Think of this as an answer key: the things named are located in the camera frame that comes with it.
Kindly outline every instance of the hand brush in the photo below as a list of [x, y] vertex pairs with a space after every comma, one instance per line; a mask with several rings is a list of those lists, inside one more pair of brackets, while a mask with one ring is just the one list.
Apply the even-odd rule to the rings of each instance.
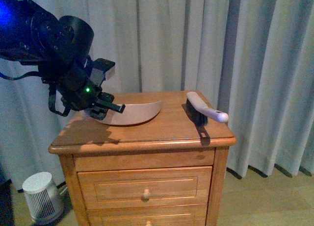
[[186, 108], [196, 126], [205, 126], [208, 123], [208, 117], [219, 123], [228, 121], [229, 116], [227, 113], [209, 108], [196, 92], [188, 92], [186, 96]]

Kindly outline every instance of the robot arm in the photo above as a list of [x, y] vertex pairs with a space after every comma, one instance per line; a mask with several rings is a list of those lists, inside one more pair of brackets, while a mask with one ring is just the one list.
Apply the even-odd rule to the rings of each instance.
[[[0, 0], [0, 58], [37, 65], [38, 72], [26, 76], [40, 76], [50, 86], [49, 109], [58, 115], [87, 109], [91, 117], [102, 120], [108, 109], [122, 113], [125, 108], [112, 103], [113, 95], [102, 92], [105, 73], [115, 63], [91, 60], [93, 37], [92, 28], [77, 17], [58, 20], [32, 0]], [[97, 75], [94, 81], [92, 74]], [[54, 107], [56, 90], [65, 106], [62, 113]]]

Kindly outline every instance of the white curtain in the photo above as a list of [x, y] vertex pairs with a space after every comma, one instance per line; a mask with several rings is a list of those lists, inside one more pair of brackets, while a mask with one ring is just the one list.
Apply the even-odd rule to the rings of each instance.
[[219, 107], [238, 143], [228, 167], [314, 172], [313, 0], [231, 0]]
[[[228, 166], [240, 175], [248, 165], [270, 174], [274, 163], [293, 174], [300, 164], [313, 171], [311, 0], [34, 1], [57, 18], [73, 15], [91, 25], [92, 58], [116, 62], [106, 92], [198, 89], [229, 112], [238, 144]], [[36, 70], [0, 63], [11, 76]], [[47, 148], [71, 115], [49, 112], [39, 78], [1, 80], [0, 86], [6, 176], [17, 189], [38, 171], [63, 182], [58, 158]]]

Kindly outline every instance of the brush bristles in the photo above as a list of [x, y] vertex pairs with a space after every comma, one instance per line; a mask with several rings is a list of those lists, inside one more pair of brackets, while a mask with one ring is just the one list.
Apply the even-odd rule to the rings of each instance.
[[190, 118], [196, 126], [205, 126], [208, 123], [208, 117], [197, 111], [189, 100], [186, 100], [186, 108], [190, 113]]

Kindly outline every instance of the wooden knob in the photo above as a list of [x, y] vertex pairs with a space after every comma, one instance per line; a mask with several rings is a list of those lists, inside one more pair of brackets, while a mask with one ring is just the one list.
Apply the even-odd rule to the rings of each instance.
[[145, 189], [143, 193], [143, 199], [149, 200], [149, 197], [151, 196], [151, 193], [149, 192], [149, 189]]

